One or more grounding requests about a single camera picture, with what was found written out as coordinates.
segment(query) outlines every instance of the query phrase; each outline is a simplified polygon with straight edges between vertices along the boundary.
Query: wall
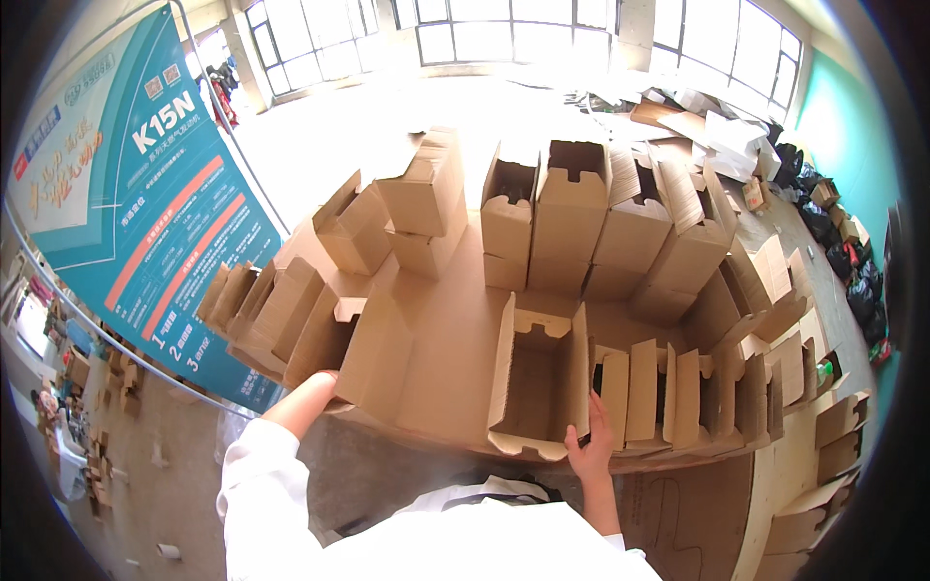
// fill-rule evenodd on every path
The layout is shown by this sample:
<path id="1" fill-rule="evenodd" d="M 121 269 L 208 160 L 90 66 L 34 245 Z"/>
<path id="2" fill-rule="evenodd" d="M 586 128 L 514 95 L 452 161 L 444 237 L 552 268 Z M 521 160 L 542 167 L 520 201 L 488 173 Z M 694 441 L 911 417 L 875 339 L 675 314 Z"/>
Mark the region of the wall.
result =
<path id="1" fill-rule="evenodd" d="M 849 53 L 844 59 L 856 62 Z M 888 207 L 901 197 L 898 152 L 884 109 L 871 84 L 861 80 L 858 67 L 851 73 L 819 50 L 812 61 L 797 132 L 817 171 L 833 178 L 840 203 L 869 232 L 875 263 L 882 268 Z M 880 421 L 890 403 L 898 358 L 894 353 L 876 377 Z"/>

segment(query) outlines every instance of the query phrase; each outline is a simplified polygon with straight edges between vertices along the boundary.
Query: person's right hand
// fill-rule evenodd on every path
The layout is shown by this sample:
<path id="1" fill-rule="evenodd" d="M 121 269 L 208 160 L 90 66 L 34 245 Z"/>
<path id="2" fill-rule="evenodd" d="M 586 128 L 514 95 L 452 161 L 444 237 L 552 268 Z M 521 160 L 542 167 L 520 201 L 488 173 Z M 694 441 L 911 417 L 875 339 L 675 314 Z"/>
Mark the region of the person's right hand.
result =
<path id="1" fill-rule="evenodd" d="M 614 432 L 610 429 L 610 418 L 600 396 L 594 391 L 591 391 L 588 397 L 588 418 L 591 425 L 591 441 L 585 447 L 578 447 L 578 431 L 575 426 L 568 426 L 565 430 L 568 462 L 582 485 L 604 478 L 610 480 L 607 464 L 614 452 Z"/>

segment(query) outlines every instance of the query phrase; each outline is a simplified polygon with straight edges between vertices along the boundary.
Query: concrete floor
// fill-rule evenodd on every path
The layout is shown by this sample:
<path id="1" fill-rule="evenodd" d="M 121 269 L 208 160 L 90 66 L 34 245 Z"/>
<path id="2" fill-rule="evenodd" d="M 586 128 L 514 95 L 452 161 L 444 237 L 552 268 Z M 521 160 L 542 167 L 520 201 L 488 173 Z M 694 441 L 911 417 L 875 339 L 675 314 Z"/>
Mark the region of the concrete floor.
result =
<path id="1" fill-rule="evenodd" d="M 383 147 L 379 139 L 383 131 L 458 126 L 466 196 L 469 207 L 477 207 L 487 160 L 501 136 L 542 139 L 563 135 L 553 127 L 589 126 L 586 115 L 561 101 L 561 93 L 555 91 L 488 77 L 366 85 L 287 103 L 258 117 L 244 116 L 236 137 L 263 187 L 293 227 L 359 166 L 369 174 L 374 171 L 372 160 Z M 741 196 L 737 198 L 742 205 Z M 749 249 L 757 249 L 776 231 L 775 224 L 785 256 L 795 246 L 814 249 L 814 260 L 805 256 L 805 261 L 820 317 L 844 371 L 852 373 L 841 395 L 874 389 L 865 344 L 843 287 L 793 206 L 775 200 L 761 217 L 743 212 L 739 237 Z M 93 361 L 88 402 L 93 402 L 94 390 L 105 375 L 105 363 Z M 91 423 L 110 432 L 108 457 L 129 474 L 130 483 L 112 483 L 113 508 L 103 510 L 102 523 L 91 517 L 85 499 L 70 503 L 73 525 L 114 578 L 222 579 L 222 529 L 214 510 L 219 489 L 219 465 L 214 460 L 218 412 L 205 403 L 176 402 L 154 376 L 145 378 L 141 398 L 138 419 L 121 413 L 118 398 L 109 407 L 91 410 Z M 155 442 L 170 463 L 167 468 L 160 469 L 151 460 Z M 298 458 L 310 468 L 311 514 L 327 528 L 355 522 L 354 532 L 389 516 L 416 495 L 468 475 L 489 470 L 505 477 L 523 473 L 520 466 L 495 465 L 478 456 L 407 449 L 327 417 L 312 427 Z M 575 479 L 537 476 L 580 508 Z M 183 560 L 158 557 L 156 543 L 178 546 Z M 139 567 L 126 563 L 127 559 L 138 561 Z"/>

